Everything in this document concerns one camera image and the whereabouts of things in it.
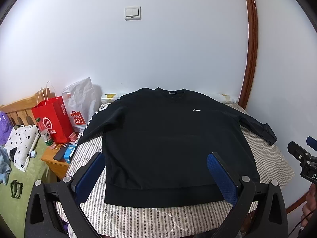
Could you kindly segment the person right hand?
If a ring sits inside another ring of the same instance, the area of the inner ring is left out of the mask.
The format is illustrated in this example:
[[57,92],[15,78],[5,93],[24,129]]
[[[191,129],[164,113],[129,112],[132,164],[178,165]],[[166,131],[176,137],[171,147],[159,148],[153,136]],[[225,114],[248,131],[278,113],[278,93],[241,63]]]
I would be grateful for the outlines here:
[[305,227],[309,222],[312,211],[316,209],[316,185],[311,184],[306,195],[306,204],[302,208],[303,215],[301,216],[301,225]]

